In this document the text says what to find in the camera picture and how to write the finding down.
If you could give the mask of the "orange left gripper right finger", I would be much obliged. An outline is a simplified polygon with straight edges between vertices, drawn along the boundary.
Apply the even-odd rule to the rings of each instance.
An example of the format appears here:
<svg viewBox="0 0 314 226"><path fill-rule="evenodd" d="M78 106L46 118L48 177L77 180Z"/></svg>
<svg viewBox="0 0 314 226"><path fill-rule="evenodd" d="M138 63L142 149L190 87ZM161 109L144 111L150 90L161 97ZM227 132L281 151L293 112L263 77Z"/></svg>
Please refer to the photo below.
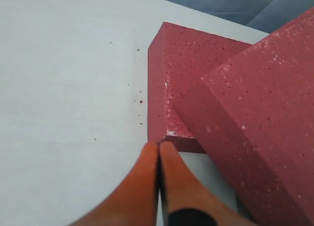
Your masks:
<svg viewBox="0 0 314 226"><path fill-rule="evenodd" d="M171 142L159 145L165 226L246 226L248 220L213 195L194 176Z"/></svg>

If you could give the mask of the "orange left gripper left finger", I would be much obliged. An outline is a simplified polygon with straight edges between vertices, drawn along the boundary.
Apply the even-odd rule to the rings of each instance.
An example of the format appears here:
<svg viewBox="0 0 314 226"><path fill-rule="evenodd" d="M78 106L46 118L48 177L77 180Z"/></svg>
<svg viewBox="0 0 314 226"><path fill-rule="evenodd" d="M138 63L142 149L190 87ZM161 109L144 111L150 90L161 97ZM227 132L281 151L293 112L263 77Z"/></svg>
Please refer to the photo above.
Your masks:
<svg viewBox="0 0 314 226"><path fill-rule="evenodd" d="M159 150L146 143L135 165L98 206L73 226L154 226L158 206Z"/></svg>

